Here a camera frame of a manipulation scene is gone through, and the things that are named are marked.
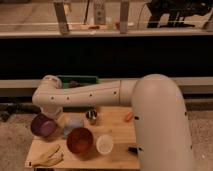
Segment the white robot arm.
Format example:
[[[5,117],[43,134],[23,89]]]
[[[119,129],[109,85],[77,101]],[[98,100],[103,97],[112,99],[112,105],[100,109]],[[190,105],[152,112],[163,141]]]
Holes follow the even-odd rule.
[[[162,74],[76,88],[45,76],[32,102],[51,118],[63,107],[132,108],[141,171],[194,171],[195,160],[184,98],[179,86]]]

